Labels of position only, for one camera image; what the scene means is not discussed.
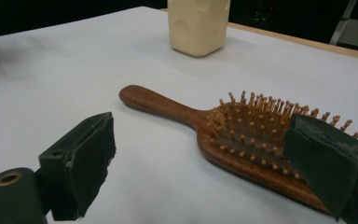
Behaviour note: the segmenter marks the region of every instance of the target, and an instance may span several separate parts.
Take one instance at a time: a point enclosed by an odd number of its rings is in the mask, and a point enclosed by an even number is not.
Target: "hairbrush handle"
[[[197,129],[200,120],[204,120],[205,111],[179,104],[147,88],[130,85],[119,93],[120,100],[129,107],[182,122]]]

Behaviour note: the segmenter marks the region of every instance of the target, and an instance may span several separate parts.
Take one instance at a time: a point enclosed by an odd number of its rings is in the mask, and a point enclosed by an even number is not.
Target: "wooden hairbrush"
[[[307,182],[282,155],[284,133],[292,114],[316,118],[318,109],[280,99],[245,92],[211,110],[181,105],[146,88],[131,85],[120,91],[127,106],[182,122],[197,132],[199,148],[205,158],[231,172],[250,178],[288,198],[329,213],[329,209],[307,186]],[[322,116],[326,121],[329,113]],[[332,125],[339,120],[333,117]],[[351,124],[348,120],[341,131]]]

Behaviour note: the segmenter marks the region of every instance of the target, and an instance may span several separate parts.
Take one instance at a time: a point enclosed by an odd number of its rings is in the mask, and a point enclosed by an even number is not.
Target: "cream-colored bottle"
[[[170,44],[201,57],[224,46],[230,0],[168,0]]]

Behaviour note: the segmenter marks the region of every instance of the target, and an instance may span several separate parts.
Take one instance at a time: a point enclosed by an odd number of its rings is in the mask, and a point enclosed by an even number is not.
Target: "white table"
[[[0,36],[0,172],[38,169],[81,120],[112,111],[117,155],[80,223],[336,223],[210,164],[187,126],[124,106],[130,84],[198,109],[262,92],[358,131],[358,58],[228,28],[222,49],[195,59],[170,48],[166,12],[138,7]]]

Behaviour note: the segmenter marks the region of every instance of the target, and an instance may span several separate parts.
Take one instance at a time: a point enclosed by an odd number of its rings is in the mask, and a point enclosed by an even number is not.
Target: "screw hole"
[[[22,178],[21,172],[11,172],[5,175],[0,176],[0,187],[5,187],[11,184],[16,183]]]
[[[54,151],[53,156],[62,156],[63,152],[61,150]]]

